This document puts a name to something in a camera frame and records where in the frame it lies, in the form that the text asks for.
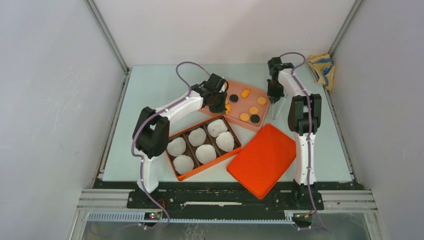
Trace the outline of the black round cookie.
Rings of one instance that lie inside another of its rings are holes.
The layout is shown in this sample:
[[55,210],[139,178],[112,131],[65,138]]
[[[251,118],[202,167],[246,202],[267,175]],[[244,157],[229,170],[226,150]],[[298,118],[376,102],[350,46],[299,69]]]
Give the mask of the black round cookie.
[[258,124],[260,121],[261,121],[261,118],[259,117],[259,115],[257,115],[257,114],[252,114],[251,116],[250,116],[250,121],[253,123],[253,124]]
[[229,101],[232,102],[232,103],[236,103],[236,102],[239,101],[239,97],[236,94],[231,94],[229,96]]

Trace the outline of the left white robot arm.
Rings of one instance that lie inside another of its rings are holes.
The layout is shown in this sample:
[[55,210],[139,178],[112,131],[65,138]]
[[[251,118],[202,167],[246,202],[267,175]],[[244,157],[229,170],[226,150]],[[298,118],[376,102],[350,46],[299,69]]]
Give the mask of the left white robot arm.
[[142,190],[138,201],[145,208],[158,202],[154,192],[159,186],[158,170],[154,160],[168,147],[171,124],[188,114],[207,108],[213,114],[226,111],[228,81],[215,73],[208,80],[189,86],[187,92],[176,100],[156,109],[146,106],[139,114],[132,134],[131,154],[139,159],[138,187]]

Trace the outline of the orange box lid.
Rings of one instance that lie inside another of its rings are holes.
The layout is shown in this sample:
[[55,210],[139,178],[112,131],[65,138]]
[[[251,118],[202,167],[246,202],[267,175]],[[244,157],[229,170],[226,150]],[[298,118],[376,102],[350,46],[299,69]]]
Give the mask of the orange box lid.
[[262,200],[296,158],[296,143],[266,124],[228,164],[227,172]]

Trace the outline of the pink cookie tray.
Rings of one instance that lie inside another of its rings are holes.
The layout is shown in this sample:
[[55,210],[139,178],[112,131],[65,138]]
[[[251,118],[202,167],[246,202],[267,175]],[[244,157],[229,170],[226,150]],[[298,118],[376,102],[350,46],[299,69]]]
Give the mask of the pink cookie tray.
[[[250,89],[251,91],[251,94],[247,98],[241,97],[241,92],[244,89]],[[229,101],[230,95],[233,95],[233,94],[239,97],[238,102]],[[257,98],[259,97],[266,98],[267,103],[265,105],[258,104]],[[229,79],[227,97],[226,97],[225,103],[231,105],[231,112],[229,113],[229,115],[224,114],[226,120],[229,123],[242,127],[244,129],[256,132],[256,133],[262,129],[266,116],[268,114],[269,107],[270,107],[270,101],[268,100],[267,93],[264,90],[245,84],[245,83],[241,83],[236,80]],[[251,117],[249,108],[253,106],[259,109],[259,112],[257,115],[259,115],[260,117],[260,122],[254,124],[250,121],[250,119],[246,122],[240,120],[241,113],[247,113]]]

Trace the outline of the orange compartment box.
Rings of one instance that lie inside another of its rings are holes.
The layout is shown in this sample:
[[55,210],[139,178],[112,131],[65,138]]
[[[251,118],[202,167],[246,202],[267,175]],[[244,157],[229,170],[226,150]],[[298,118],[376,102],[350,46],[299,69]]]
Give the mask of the orange compartment box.
[[218,115],[172,135],[165,152],[181,182],[237,155],[241,149],[227,118]]

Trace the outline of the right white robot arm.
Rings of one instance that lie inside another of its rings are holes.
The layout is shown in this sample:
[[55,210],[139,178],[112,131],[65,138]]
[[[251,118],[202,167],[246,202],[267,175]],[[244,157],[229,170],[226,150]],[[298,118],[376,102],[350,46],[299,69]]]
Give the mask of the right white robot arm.
[[311,93],[297,78],[299,66],[282,62],[282,57],[272,57],[267,62],[270,79],[267,96],[271,104],[291,97],[287,125],[294,135],[296,146],[296,174],[291,190],[291,204],[304,209],[311,202],[315,176],[315,139],[321,126],[322,97]]

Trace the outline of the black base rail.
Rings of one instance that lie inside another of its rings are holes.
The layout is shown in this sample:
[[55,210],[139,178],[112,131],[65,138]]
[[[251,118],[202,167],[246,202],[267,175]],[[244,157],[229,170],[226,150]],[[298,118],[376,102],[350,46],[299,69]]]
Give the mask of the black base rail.
[[278,182],[259,199],[238,182],[161,182],[150,196],[131,191],[128,209],[157,209],[157,201],[172,219],[179,220],[286,220],[286,213],[323,210],[322,195],[307,187],[296,192],[292,183]]

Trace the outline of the white paper cup liner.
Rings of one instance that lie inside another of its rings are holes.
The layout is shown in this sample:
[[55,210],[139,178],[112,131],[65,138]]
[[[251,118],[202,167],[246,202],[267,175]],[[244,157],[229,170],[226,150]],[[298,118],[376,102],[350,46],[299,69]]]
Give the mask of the white paper cup liner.
[[173,166],[179,175],[183,175],[192,171],[195,164],[190,156],[179,155],[173,160]]
[[196,149],[195,155],[201,164],[207,164],[217,158],[215,148],[210,144],[200,145]]
[[227,132],[228,127],[224,120],[219,118],[207,125],[207,131],[213,138],[217,138],[219,134]]
[[216,144],[221,150],[231,152],[235,147],[235,139],[229,131],[222,132],[216,138]]
[[186,151],[186,142],[183,137],[173,139],[167,146],[168,153],[173,157],[178,157]]
[[194,146],[198,147],[204,144],[206,141],[206,132],[201,127],[191,131],[188,135],[188,141],[189,143]]

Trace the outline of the orange fish cookie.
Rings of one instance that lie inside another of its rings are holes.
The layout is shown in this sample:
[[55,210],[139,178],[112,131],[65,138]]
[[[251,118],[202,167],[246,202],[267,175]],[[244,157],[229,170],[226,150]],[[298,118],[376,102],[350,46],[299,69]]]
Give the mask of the orange fish cookie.
[[247,98],[250,94],[251,94],[251,90],[246,88],[242,90],[240,95],[242,98]]
[[230,114],[230,112],[231,112],[231,110],[232,110],[231,105],[230,105],[230,104],[226,104],[226,105],[225,105],[225,114],[226,114],[226,115],[229,115],[229,114]]

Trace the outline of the orange round cookie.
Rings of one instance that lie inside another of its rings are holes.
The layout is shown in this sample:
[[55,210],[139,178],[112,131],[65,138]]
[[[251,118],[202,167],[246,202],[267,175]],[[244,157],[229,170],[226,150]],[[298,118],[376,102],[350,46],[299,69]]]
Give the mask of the orange round cookie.
[[250,115],[248,113],[243,112],[239,115],[239,118],[241,121],[247,122],[250,119]]
[[257,103],[261,106],[266,105],[267,104],[267,99],[265,97],[258,97],[257,98]]
[[249,108],[249,113],[251,115],[257,115],[259,113],[259,109],[256,106],[252,106]]

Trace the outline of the yellow blue cloth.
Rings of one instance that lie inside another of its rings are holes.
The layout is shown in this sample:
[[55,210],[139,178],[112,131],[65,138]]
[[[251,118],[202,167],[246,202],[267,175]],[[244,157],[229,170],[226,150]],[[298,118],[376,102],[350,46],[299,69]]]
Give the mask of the yellow blue cloth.
[[336,63],[328,53],[313,54],[307,59],[307,67],[311,72],[314,82],[322,85],[327,91],[334,86]]

